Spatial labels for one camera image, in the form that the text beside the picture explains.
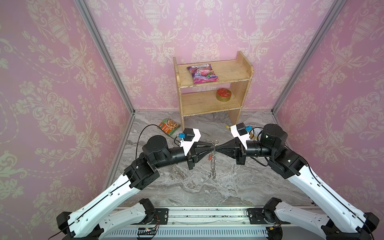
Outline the metal ring plate with keyrings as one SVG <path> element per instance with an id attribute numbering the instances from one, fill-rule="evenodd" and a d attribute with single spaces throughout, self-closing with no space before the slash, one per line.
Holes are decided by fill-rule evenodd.
<path id="1" fill-rule="evenodd" d="M 216 146 L 219 145 L 219 141 L 218 140 L 215 140 L 212 142 L 212 144 L 215 144 L 215 149 L 213 152 L 211 152 L 210 154 L 213 155 L 213 159 L 210 161 L 210 174 L 209 174 L 209 178 L 210 179 L 215 179 L 216 178 L 216 170 L 217 170 L 217 166 L 216 166 Z"/>

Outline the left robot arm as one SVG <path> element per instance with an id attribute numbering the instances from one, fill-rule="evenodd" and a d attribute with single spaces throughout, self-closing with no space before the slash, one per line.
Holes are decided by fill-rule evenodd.
<path id="1" fill-rule="evenodd" d="M 112 211 L 158 179 L 159 168 L 186 162 L 191 170 L 213 148 L 212 143 L 197 140 L 182 140 L 180 146 L 169 148 L 165 137 L 151 137 L 139 157 L 106 190 L 78 210 L 59 214 L 58 228 L 66 240 L 99 240 L 126 225 L 158 225 L 156 208 L 149 199 L 118 213 Z"/>

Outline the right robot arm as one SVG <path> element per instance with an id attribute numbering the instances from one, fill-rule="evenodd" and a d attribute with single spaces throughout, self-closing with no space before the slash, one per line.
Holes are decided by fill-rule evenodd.
<path id="1" fill-rule="evenodd" d="M 311 168 L 305 158 L 286 147 L 288 134 L 276 124 L 267 124 L 259 140 L 252 140 L 245 124 L 231 127 L 233 140 L 219 145 L 217 152 L 244 165 L 247 158 L 264 157 L 267 165 L 282 178 L 304 192 L 321 210 L 322 215 L 293 207 L 271 198 L 263 208 L 269 224 L 287 222 L 310 231 L 325 240 L 372 240 L 379 218 L 354 207 Z"/>

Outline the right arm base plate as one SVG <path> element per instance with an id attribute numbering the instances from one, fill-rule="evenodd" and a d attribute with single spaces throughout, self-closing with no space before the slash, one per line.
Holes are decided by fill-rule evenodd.
<path id="1" fill-rule="evenodd" d="M 289 225 L 289 222 L 282 222 L 280 220 L 273 220 L 272 222 L 267 220 L 264 215 L 263 208 L 247 208 L 246 216 L 249 219 L 251 225 Z"/>

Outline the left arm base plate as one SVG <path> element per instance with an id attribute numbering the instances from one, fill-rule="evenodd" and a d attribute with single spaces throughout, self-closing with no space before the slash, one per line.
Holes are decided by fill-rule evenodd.
<path id="1" fill-rule="evenodd" d="M 155 209 L 153 214 L 148 214 L 144 209 L 129 208 L 129 223 L 128 225 L 166 225 L 168 223 L 169 209 Z"/>

